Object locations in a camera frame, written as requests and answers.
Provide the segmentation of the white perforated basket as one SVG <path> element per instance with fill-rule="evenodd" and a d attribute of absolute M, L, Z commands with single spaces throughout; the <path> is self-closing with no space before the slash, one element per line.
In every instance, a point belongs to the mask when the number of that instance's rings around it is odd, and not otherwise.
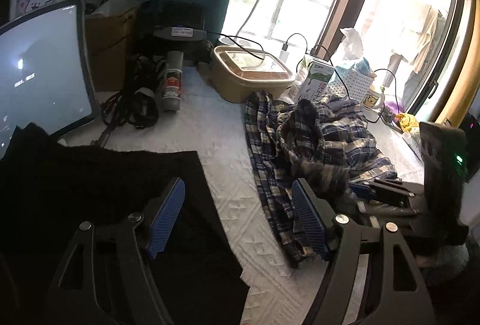
<path fill-rule="evenodd" d="M 373 77 L 366 76 L 353 68 L 336 67 L 327 87 L 332 94 L 347 96 L 362 103 L 373 82 Z"/>

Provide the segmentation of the white charger adapter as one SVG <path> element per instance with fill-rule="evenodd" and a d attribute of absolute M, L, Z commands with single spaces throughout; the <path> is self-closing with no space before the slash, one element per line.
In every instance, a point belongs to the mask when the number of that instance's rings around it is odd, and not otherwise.
<path fill-rule="evenodd" d="M 281 62 L 283 62 L 284 64 L 287 64 L 287 60 L 288 60 L 288 57 L 289 57 L 289 52 L 288 52 L 288 48 L 289 48 L 289 44 L 287 42 L 285 42 L 282 47 L 281 47 L 281 51 L 280 51 L 280 54 L 278 56 L 278 58 L 281 60 Z"/>

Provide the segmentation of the white bear mug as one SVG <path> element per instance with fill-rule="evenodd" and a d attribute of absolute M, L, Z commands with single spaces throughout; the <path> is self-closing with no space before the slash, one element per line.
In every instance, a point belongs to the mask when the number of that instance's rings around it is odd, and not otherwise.
<path fill-rule="evenodd" d="M 383 108 L 384 101 L 384 87 L 371 85 L 363 98 L 362 106 L 367 110 L 378 110 Z"/>

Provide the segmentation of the yellow curtain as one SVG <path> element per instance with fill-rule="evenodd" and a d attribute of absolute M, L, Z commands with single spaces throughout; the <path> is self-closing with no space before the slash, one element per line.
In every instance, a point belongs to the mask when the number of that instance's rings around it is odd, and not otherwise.
<path fill-rule="evenodd" d="M 473 11 L 472 34 L 467 41 L 465 59 L 460 62 L 460 75 L 435 120 L 437 124 L 453 128 L 459 127 L 479 91 L 479 0 L 474 1 Z"/>

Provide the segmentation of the brown lidded food container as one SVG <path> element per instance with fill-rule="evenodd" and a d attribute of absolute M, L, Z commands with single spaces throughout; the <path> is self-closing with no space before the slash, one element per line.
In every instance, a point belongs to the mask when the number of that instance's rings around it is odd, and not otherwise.
<path fill-rule="evenodd" d="M 254 92 L 278 98 L 295 75 L 270 53 L 238 46 L 217 46 L 211 54 L 211 83 L 224 100 L 244 103 Z"/>

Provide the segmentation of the black folded garment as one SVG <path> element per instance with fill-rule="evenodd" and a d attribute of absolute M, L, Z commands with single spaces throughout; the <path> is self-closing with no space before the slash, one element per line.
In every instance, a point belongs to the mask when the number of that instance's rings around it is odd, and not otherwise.
<path fill-rule="evenodd" d="M 185 201 L 152 258 L 146 208 L 174 177 Z M 14 131 L 1 158 L 3 324 L 239 324 L 248 292 L 196 152 Z"/>

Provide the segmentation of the green white milk carton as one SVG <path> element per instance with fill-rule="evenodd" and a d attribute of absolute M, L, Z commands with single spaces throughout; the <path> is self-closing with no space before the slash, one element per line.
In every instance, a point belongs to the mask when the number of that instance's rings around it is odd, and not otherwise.
<path fill-rule="evenodd" d="M 316 57 L 308 59 L 304 68 L 307 73 L 303 83 L 299 87 L 296 101 L 302 99 L 311 101 L 320 100 L 326 91 L 330 79 L 335 73 L 335 68 L 323 59 Z"/>

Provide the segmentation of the white plastic bag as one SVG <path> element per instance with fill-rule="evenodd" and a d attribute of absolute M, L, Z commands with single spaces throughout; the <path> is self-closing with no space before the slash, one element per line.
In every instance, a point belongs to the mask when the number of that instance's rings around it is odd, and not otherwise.
<path fill-rule="evenodd" d="M 341 28 L 343 35 L 337 50 L 332 55 L 334 66 L 351 67 L 354 63 L 363 59 L 364 48 L 360 34 L 354 28 Z"/>

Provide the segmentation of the navy cream plaid pants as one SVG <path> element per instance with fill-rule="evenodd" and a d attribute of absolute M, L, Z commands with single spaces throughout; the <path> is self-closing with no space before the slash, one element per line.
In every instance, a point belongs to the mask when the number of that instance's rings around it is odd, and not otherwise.
<path fill-rule="evenodd" d="M 360 104 L 350 98 L 327 94 L 288 104 L 254 92 L 245 103 L 244 124 L 259 200 L 291 267 L 312 254 L 293 207 L 295 180 L 304 178 L 317 196 L 336 205 L 349 203 L 351 183 L 397 176 Z"/>

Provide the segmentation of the small spray can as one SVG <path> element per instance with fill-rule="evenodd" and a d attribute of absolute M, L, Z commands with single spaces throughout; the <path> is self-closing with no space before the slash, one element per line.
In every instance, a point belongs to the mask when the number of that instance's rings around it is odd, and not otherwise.
<path fill-rule="evenodd" d="M 162 76 L 161 106 L 164 111 L 178 112 L 182 95 L 182 51 L 169 51 Z"/>

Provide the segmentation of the tablet with lit screen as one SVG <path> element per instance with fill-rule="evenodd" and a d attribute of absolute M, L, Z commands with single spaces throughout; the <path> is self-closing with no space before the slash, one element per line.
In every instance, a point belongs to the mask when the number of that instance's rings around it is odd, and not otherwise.
<path fill-rule="evenodd" d="M 62 0 L 1 27 L 1 151 L 30 123 L 59 139 L 99 116 L 83 0 Z"/>

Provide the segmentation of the purple cloth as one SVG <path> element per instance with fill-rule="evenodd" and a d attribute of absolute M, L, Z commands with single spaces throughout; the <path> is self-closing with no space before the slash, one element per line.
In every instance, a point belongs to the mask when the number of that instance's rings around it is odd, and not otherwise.
<path fill-rule="evenodd" d="M 396 100 L 393 101 L 387 101 L 385 103 L 385 106 L 394 114 L 398 115 L 399 113 L 404 112 L 404 106 L 401 104 L 401 102 L 397 102 Z"/>

